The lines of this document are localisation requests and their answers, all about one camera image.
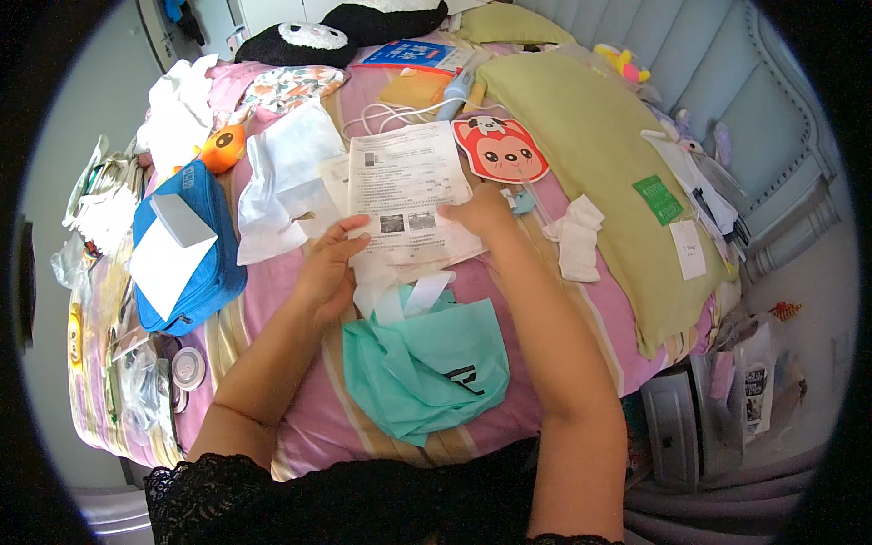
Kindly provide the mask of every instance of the teal plastic bag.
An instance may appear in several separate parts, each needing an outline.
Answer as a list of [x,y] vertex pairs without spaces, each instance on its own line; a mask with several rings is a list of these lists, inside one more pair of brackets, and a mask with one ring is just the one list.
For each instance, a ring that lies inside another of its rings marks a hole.
[[[399,288],[405,305],[412,288]],[[445,290],[424,316],[343,325],[345,389],[382,431],[415,446],[506,397],[508,356],[490,299]]]

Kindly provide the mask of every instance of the person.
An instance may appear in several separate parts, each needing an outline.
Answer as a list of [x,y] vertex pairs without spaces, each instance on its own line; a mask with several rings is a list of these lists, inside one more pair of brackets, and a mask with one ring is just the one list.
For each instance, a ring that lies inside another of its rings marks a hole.
[[146,499],[157,543],[610,543],[623,536],[627,436],[607,366],[580,314],[493,182],[439,214],[493,257],[544,417],[525,439],[466,464],[337,463],[269,473],[276,430],[325,328],[351,304],[348,259],[365,215],[332,226],[296,286],[215,392],[187,461],[155,468]]

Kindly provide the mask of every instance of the small round container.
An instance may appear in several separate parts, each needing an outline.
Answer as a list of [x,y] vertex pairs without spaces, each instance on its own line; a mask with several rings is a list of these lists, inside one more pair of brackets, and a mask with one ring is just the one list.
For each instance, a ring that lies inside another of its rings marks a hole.
[[173,382],[186,392],[192,392],[203,384],[206,377],[206,361],[195,348],[179,350],[173,358]]
[[179,386],[177,386],[177,385],[175,385],[175,383],[173,383],[173,403],[172,403],[173,412],[175,414],[180,414],[182,412],[185,412],[185,409],[187,409],[187,401],[188,401],[187,392],[185,392]]

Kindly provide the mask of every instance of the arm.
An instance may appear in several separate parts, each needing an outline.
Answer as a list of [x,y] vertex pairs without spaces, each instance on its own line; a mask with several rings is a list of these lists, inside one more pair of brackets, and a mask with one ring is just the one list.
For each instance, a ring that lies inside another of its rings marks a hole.
[[347,240],[345,233],[368,221],[365,215],[342,220],[315,244],[288,299],[222,380],[188,461],[204,453],[245,454],[269,469],[279,422],[324,329],[351,303],[354,276],[348,259],[370,238]]
[[542,403],[542,440],[528,535],[623,539],[627,432],[603,355],[581,315],[517,227],[493,183],[439,213],[491,250]]

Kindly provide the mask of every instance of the black lace top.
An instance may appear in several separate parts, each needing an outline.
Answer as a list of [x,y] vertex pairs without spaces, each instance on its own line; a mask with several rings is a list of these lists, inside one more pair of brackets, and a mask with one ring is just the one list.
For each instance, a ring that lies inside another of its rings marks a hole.
[[[524,542],[534,439],[467,464],[418,469],[394,460],[338,463],[275,482],[242,455],[205,454],[146,477],[155,541],[164,543]],[[540,535],[539,545],[604,545]]]

